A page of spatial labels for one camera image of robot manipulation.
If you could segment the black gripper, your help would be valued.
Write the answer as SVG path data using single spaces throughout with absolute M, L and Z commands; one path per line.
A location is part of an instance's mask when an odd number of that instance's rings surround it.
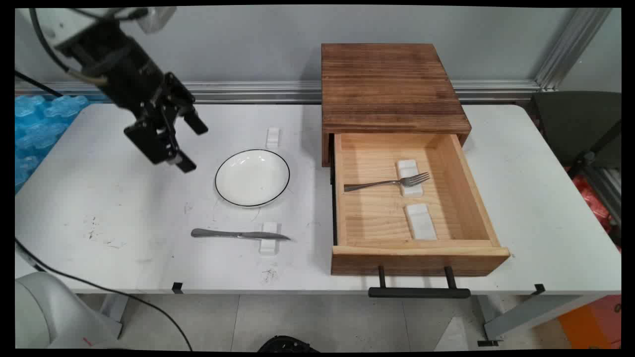
M 98 88 L 121 109 L 136 118 L 124 129 L 145 157 L 154 165 L 168 163 L 182 172 L 197 168 L 176 140 L 175 122 L 182 116 L 197 134 L 208 132 L 195 107 L 195 97 L 172 72 L 163 72 L 146 51 L 127 36 L 118 22 L 97 22 L 59 45 L 59 51 L 81 65 L 81 74 L 105 77 Z M 173 106 L 151 110 L 141 104 L 149 102 L 165 78 L 165 98 Z

